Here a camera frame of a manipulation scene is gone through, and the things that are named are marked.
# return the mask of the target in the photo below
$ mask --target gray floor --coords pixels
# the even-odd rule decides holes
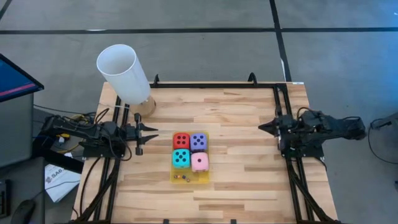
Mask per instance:
[[[6,0],[0,0],[0,7]],[[276,0],[282,28],[397,27],[393,0]],[[0,30],[273,27],[260,0],[12,0]],[[283,33],[293,81],[305,82],[313,109],[336,117],[361,116],[366,124],[398,112],[398,32]],[[45,90],[35,103],[94,111],[103,77],[97,55],[111,44],[136,49],[148,79],[282,81],[275,34],[0,35],[0,53]],[[375,151],[398,161],[394,130],[372,133]],[[398,166],[377,160],[367,140],[324,145],[339,219],[396,223]],[[46,223],[66,222],[75,191],[60,203],[47,198]]]

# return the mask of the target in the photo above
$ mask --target red die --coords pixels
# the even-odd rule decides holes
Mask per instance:
[[[174,149],[189,149],[189,134],[176,133],[173,137]]]

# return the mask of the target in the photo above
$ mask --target wooden tabletop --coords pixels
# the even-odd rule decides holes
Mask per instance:
[[[304,85],[287,86],[294,113],[299,107],[308,106]],[[152,89],[151,95],[157,108],[143,122],[159,131],[143,134],[156,133],[159,137],[144,146],[143,156],[133,155],[130,161],[121,163],[113,223],[162,223],[165,218],[171,223],[229,223],[231,219],[238,223],[295,222],[286,164],[277,150],[277,140],[257,128],[274,118],[271,89],[157,88]],[[105,83],[99,102],[112,106],[115,101],[114,90]],[[99,105],[98,111],[105,108]],[[112,120],[112,111],[103,121]],[[134,124],[131,114],[129,123]],[[170,182],[172,135],[176,131],[209,133],[209,184]],[[135,148],[135,142],[129,145]],[[85,162],[81,182],[94,160]],[[311,158],[303,158],[303,163],[310,193],[326,214],[337,219],[325,168]],[[88,180],[84,208],[97,194],[102,168],[103,159]],[[81,186],[75,201],[77,210]],[[102,218],[108,194],[104,198]]]

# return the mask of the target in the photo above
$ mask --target white cylinder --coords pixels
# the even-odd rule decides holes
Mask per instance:
[[[148,99],[148,79],[130,46],[116,44],[103,50],[97,58],[97,69],[125,103],[137,105]]]

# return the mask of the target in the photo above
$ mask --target yellow tray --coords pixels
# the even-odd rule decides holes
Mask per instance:
[[[209,147],[209,134],[206,131],[200,131],[200,132],[191,132],[191,131],[179,131],[176,133],[173,133],[173,138],[174,135],[177,133],[188,133],[189,135],[191,134],[196,134],[196,133],[205,133],[206,134],[206,140],[207,140],[207,148],[206,148],[206,153],[209,157],[209,163],[210,163],[210,147]],[[191,166],[189,168],[184,168],[184,169],[176,169],[173,166],[172,160],[170,160],[171,163],[171,171],[170,171],[170,181],[173,184],[207,184],[210,181],[210,171],[205,171],[205,172],[192,172]],[[180,175],[181,178],[176,179],[174,178],[175,175]]]

